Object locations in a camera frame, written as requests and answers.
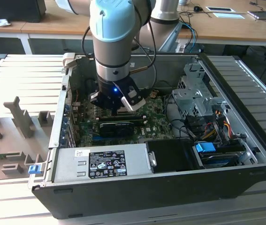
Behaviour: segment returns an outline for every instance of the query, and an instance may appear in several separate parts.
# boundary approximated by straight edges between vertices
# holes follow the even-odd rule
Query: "white sticker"
[[[75,151],[75,157],[89,156],[90,149],[80,149]]]
[[[116,171],[121,173],[121,172],[126,172],[127,169],[117,169]]]

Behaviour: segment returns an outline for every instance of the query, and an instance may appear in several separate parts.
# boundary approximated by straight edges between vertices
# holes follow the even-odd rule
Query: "desk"
[[[13,22],[12,26],[0,28],[0,37],[19,38],[26,54],[32,54],[29,39],[75,39],[80,40],[89,25],[89,18],[75,15],[60,9],[54,0],[45,0],[46,15],[40,23]],[[237,13],[259,11],[257,6],[249,4],[249,0],[193,0],[200,3],[205,11],[205,6],[230,7]],[[266,10],[266,1],[258,3]],[[178,10],[193,10],[194,5],[178,7]],[[266,22],[255,21],[250,15],[243,15],[245,19],[217,18],[213,14],[193,14],[190,18],[192,27],[198,32],[198,43],[202,44],[229,44],[229,45],[266,45]],[[189,30],[182,30],[179,42],[186,43],[190,38]]]
[[[232,8],[236,13],[260,11],[259,7],[249,4],[249,0],[193,0],[180,11],[193,12],[197,3],[205,12],[211,12],[206,6]],[[258,4],[266,10],[266,1],[259,0]],[[249,14],[242,15],[245,19],[217,18],[209,13],[193,13],[190,18],[192,27],[198,32],[198,43],[202,44],[229,44],[229,45],[266,45],[266,21],[255,21]],[[184,21],[188,17],[182,14]]]

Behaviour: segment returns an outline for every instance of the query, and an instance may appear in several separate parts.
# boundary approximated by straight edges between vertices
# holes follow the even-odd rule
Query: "warning label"
[[[91,179],[126,175],[128,175],[127,165],[123,150],[89,153],[89,177]]]

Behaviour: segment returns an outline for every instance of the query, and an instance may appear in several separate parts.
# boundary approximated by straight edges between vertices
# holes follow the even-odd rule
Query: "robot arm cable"
[[[153,42],[153,46],[154,46],[154,56],[153,56],[153,59],[151,60],[151,63],[150,65],[146,66],[146,67],[141,67],[141,68],[138,68],[138,69],[134,69],[134,70],[131,70],[130,71],[130,75],[131,74],[135,74],[135,73],[138,73],[138,72],[141,72],[141,71],[144,71],[144,70],[147,70],[148,68],[150,68],[156,61],[156,55],[157,55],[157,49],[156,49],[156,41],[155,41],[155,37],[153,35],[153,30],[152,30],[152,25],[151,25],[151,22],[149,21],[148,22],[148,25],[150,27],[150,31],[151,31],[151,35],[152,35],[152,42]]]
[[[151,89],[155,86],[156,82],[157,82],[157,70],[155,65],[152,63],[153,60],[151,59],[151,57],[148,55],[148,53],[146,52],[146,50],[142,47],[142,45],[134,38],[134,41],[136,41],[136,43],[139,45],[139,47],[142,49],[142,51],[145,53],[145,55],[147,56],[147,58],[150,60],[151,64],[152,64],[152,68],[154,70],[154,80],[151,86]]]
[[[82,51],[83,51],[83,53],[85,54],[85,56],[86,56],[87,58],[89,58],[89,55],[88,55],[87,52],[85,51],[84,43],[85,43],[85,39],[86,39],[87,33],[88,33],[89,31],[90,31],[90,26],[87,27],[87,29],[86,29],[86,31],[85,31],[85,33],[84,33],[84,35],[83,35],[83,38],[82,38]]]

